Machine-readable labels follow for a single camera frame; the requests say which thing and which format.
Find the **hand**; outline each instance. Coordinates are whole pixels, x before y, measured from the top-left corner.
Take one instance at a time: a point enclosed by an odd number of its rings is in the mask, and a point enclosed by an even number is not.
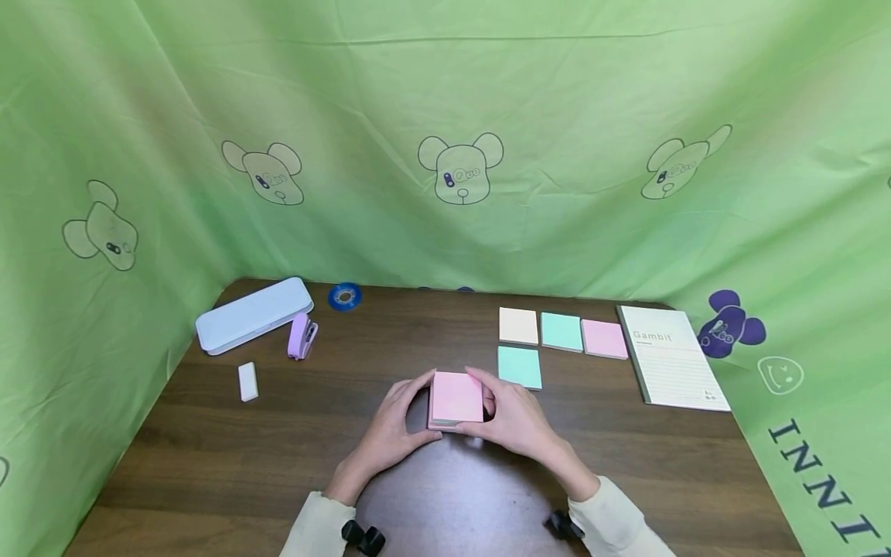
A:
[[[326,497],[347,506],[355,505],[371,478],[399,464],[418,447],[443,437],[440,431],[423,430],[410,434],[405,428],[408,405],[419,390],[430,384],[435,371],[399,381],[390,387],[359,446],[338,465],[324,491]]]
[[[572,446],[554,432],[532,393],[483,370],[464,369],[483,384],[483,404],[493,419],[459,423],[455,426],[459,433],[491,441],[538,461],[557,477],[574,501],[587,501],[597,494],[600,479],[582,463]]]

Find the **stapler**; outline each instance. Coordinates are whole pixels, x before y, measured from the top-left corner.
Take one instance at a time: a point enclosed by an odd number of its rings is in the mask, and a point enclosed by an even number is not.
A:
[[[290,337],[288,338],[288,357],[295,360],[303,360],[309,355],[309,349],[313,346],[315,334],[319,332],[319,324],[310,321],[309,315],[297,314],[290,324]]]

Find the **white eraser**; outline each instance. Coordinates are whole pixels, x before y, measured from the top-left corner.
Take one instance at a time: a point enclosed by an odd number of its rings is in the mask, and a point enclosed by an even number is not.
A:
[[[241,384],[241,402],[248,402],[260,396],[257,390],[257,370],[253,362],[238,366],[238,382]]]

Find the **tape roll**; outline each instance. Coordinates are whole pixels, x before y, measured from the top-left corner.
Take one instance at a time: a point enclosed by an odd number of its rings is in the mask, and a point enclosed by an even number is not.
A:
[[[328,292],[328,305],[336,311],[349,311],[362,302],[358,284],[340,283]]]

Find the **sleeve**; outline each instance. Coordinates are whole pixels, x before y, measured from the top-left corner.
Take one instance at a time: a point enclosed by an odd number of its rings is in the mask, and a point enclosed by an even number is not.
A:
[[[601,476],[597,494],[583,503],[569,500],[569,518],[584,532],[594,557],[674,557],[616,484]]]
[[[347,542],[340,537],[340,531],[355,517],[355,507],[314,491],[303,503],[279,557],[341,557]]]

